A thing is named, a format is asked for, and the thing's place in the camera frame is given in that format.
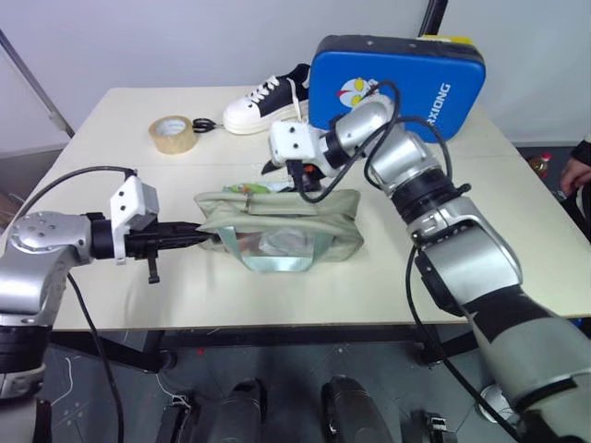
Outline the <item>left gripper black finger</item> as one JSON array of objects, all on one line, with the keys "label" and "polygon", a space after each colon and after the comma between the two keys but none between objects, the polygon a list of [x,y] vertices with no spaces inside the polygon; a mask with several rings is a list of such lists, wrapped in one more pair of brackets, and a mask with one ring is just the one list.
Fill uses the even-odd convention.
[{"label": "left gripper black finger", "polygon": [[160,250],[171,250],[191,247],[212,240],[218,241],[216,234],[190,234],[190,235],[172,235],[163,236],[159,239]]},{"label": "left gripper black finger", "polygon": [[203,235],[198,223],[186,221],[161,222],[159,224],[160,235]]}]

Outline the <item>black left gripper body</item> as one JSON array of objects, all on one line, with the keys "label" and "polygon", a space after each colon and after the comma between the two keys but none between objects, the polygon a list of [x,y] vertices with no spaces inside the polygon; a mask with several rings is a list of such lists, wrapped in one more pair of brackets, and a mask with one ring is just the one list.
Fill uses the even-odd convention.
[{"label": "black left gripper body", "polygon": [[149,284],[156,284],[161,280],[156,262],[160,239],[158,226],[158,219],[154,219],[145,228],[130,230],[125,236],[126,257],[147,261]]}]

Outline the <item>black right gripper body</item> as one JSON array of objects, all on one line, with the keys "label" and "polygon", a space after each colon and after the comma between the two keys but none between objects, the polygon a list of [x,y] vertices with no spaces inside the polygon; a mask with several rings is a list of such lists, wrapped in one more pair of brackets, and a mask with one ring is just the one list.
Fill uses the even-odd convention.
[{"label": "black right gripper body", "polygon": [[290,176],[291,184],[284,186],[282,191],[320,191],[320,181],[324,174],[312,163],[301,160],[288,160],[284,164],[276,163],[277,169],[285,168]]}]

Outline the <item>person's bare hand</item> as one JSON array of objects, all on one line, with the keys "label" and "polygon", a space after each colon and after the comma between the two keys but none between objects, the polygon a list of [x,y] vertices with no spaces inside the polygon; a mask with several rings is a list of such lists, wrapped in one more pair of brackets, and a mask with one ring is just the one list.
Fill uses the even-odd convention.
[{"label": "person's bare hand", "polygon": [[567,161],[561,173],[560,186],[565,195],[590,182],[591,167],[574,158]]}]

